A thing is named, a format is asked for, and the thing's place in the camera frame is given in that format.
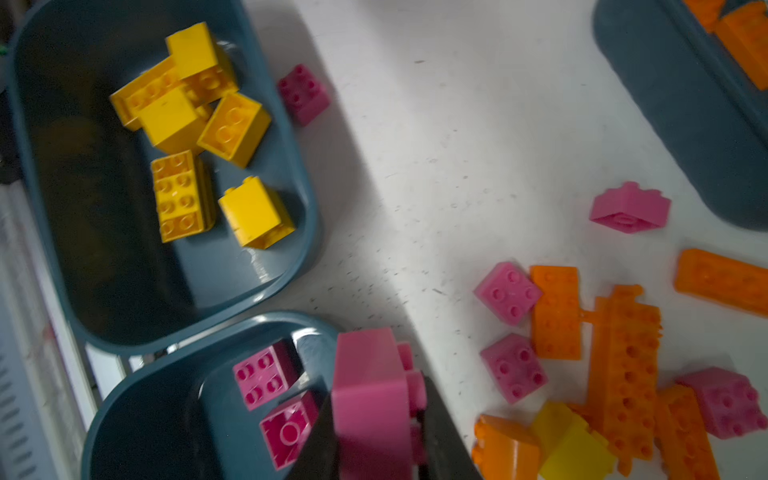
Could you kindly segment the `near left teal bin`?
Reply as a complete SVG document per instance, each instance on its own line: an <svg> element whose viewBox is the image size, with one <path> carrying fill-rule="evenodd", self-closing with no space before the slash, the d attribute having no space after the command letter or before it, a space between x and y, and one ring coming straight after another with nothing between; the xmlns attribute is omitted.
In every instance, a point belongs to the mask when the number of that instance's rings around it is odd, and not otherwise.
<svg viewBox="0 0 768 480"><path fill-rule="evenodd" d="M242 248L224 219L163 243L150 173L159 153L125 129L110 94L165 55L165 38L206 23L243 93L273 122L247 169L205 155L216 194L259 177L296 229ZM293 125L239 1L41 1L10 46L8 93L23 176L64 315L88 343L138 355L196 335L280 292L321 243Z"/></svg>

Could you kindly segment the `yellow tall lego brick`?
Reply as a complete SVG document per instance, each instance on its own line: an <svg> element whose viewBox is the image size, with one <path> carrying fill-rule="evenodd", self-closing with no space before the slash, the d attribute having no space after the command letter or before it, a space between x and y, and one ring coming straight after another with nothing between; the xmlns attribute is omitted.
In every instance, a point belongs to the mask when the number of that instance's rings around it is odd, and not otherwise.
<svg viewBox="0 0 768 480"><path fill-rule="evenodd" d="M212 115L208 104L191 100L191 92L179 86L143 108L138 118L152 145L167 155L203 148L197 143Z"/></svg>

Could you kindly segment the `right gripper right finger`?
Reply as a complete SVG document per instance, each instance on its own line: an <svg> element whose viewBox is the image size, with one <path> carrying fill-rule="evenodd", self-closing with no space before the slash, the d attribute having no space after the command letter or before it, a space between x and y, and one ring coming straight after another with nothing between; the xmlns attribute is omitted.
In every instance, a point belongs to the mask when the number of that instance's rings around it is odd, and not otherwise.
<svg viewBox="0 0 768 480"><path fill-rule="evenodd" d="M427 407L419 414L419 420L426 463L419 467L419 478L481 480L437 387L428 376L424 380Z"/></svg>

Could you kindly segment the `yellow small lego brick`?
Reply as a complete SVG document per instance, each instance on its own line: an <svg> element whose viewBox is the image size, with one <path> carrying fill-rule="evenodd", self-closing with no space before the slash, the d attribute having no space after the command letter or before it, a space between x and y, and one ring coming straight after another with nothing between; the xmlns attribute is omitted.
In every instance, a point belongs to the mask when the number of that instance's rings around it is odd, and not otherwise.
<svg viewBox="0 0 768 480"><path fill-rule="evenodd" d="M608 441L564 403L546 402L530 431L541 447L543 479L602 480L617 463Z"/></svg>

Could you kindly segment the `pink lego brick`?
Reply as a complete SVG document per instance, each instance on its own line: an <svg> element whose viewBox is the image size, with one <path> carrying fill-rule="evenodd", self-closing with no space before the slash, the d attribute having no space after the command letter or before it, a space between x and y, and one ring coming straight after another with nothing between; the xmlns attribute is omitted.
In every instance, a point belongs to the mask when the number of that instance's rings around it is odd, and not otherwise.
<svg viewBox="0 0 768 480"><path fill-rule="evenodd" d="M338 336L331 389L341 479L410 479L424 460L425 379L389 328Z"/></svg>
<svg viewBox="0 0 768 480"><path fill-rule="evenodd" d="M253 411L286 393L302 369L293 343L283 339L235 364L232 372L245 407Z"/></svg>
<svg viewBox="0 0 768 480"><path fill-rule="evenodd" d="M276 470L292 465L299 457L318 417L312 391L304 391L279 404L259 424Z"/></svg>
<svg viewBox="0 0 768 480"><path fill-rule="evenodd" d="M592 204L589 219L622 233L634 234L666 226L671 200L659 190L641 189L636 182L605 190Z"/></svg>
<svg viewBox="0 0 768 480"><path fill-rule="evenodd" d="M528 337L509 334L483 349L480 357L510 405L518 403L548 382Z"/></svg>
<svg viewBox="0 0 768 480"><path fill-rule="evenodd" d="M331 103L325 85L304 64L296 65L277 82L283 104L292 118L307 126Z"/></svg>
<svg viewBox="0 0 768 480"><path fill-rule="evenodd" d="M496 264L473 293L501 322L513 327L523 322L543 295L511 262Z"/></svg>

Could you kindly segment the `yellow long lego brick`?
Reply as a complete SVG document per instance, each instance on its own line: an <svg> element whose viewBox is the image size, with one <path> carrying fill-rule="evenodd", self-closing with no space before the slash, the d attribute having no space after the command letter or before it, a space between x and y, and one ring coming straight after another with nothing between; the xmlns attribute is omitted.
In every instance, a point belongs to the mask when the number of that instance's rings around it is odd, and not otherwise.
<svg viewBox="0 0 768 480"><path fill-rule="evenodd" d="M150 164L163 243L209 231L216 222L212 182L206 165L191 150Z"/></svg>
<svg viewBox="0 0 768 480"><path fill-rule="evenodd" d="M141 128L140 111L180 84L176 64L167 57L111 94L110 102L122 125L136 131Z"/></svg>

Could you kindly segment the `orange long lego brick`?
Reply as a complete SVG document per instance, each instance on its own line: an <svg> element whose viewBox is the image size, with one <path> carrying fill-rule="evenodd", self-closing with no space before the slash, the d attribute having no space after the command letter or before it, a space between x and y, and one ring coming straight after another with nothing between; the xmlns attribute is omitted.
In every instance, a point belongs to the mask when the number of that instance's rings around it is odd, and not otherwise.
<svg viewBox="0 0 768 480"><path fill-rule="evenodd" d="M760 91L767 89L767 4L752 1L724 15L715 34Z"/></svg>
<svg viewBox="0 0 768 480"><path fill-rule="evenodd" d="M634 459L653 455L660 309L643 304L640 285L616 285L582 320L592 325L586 419L607 441L627 477Z"/></svg>

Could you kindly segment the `teal bin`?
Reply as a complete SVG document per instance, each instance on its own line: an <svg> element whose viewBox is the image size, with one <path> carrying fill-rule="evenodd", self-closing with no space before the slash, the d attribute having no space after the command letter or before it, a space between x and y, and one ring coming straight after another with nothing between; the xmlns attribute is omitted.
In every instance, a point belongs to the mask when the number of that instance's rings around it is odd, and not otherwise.
<svg viewBox="0 0 768 480"><path fill-rule="evenodd" d="M283 479L260 429L291 397L331 387L337 328L304 313L243 320L129 375L102 404L82 455L84 479ZM249 410L234 367L281 342L300 367L287 392Z"/></svg>
<svg viewBox="0 0 768 480"><path fill-rule="evenodd" d="M224 219L163 243L150 173L159 153L125 129L110 94L165 55L165 38L206 23L243 93L273 122L247 169L205 155L216 194L259 177L296 229L242 248ZM23 176L64 315L88 343L138 355L196 335L280 292L321 243L293 125L239 1L41 1L10 46L8 93Z"/></svg>
<svg viewBox="0 0 768 480"><path fill-rule="evenodd" d="M704 204L767 228L767 94L681 1L597 2L595 42Z"/></svg>

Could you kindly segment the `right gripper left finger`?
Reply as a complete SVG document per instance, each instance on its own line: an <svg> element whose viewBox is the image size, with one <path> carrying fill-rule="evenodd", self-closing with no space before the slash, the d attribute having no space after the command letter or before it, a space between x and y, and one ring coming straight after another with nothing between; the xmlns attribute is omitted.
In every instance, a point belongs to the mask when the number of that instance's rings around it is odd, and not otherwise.
<svg viewBox="0 0 768 480"><path fill-rule="evenodd" d="M327 397L298 459L285 480L338 480L339 442L331 398Z"/></svg>

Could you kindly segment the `near right teal bin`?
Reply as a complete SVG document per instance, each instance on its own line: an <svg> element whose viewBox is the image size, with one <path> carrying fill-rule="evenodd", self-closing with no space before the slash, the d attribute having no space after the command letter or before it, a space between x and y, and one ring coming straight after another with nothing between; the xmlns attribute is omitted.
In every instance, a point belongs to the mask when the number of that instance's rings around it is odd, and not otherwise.
<svg viewBox="0 0 768 480"><path fill-rule="evenodd" d="M260 429L291 397L331 387L337 328L304 313L243 320L129 375L102 404L82 455L84 479L283 479ZM249 410L234 367L281 342L300 367L287 392Z"/></svg>

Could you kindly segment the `far teal bin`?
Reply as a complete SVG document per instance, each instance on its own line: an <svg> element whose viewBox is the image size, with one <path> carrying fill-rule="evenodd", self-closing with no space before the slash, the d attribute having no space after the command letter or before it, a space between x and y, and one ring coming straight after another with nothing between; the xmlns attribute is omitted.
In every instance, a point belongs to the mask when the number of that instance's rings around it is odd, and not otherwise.
<svg viewBox="0 0 768 480"><path fill-rule="evenodd" d="M704 204L767 228L767 94L681 1L597 2L595 42Z"/></svg>

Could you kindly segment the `yellow square lego brick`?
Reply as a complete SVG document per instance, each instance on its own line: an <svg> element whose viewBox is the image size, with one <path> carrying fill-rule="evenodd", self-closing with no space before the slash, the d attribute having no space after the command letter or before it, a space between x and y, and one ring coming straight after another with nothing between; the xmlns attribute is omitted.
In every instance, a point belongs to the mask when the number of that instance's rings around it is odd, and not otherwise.
<svg viewBox="0 0 768 480"><path fill-rule="evenodd" d="M241 247L265 250L295 231L280 196L259 177L227 189L218 204Z"/></svg>

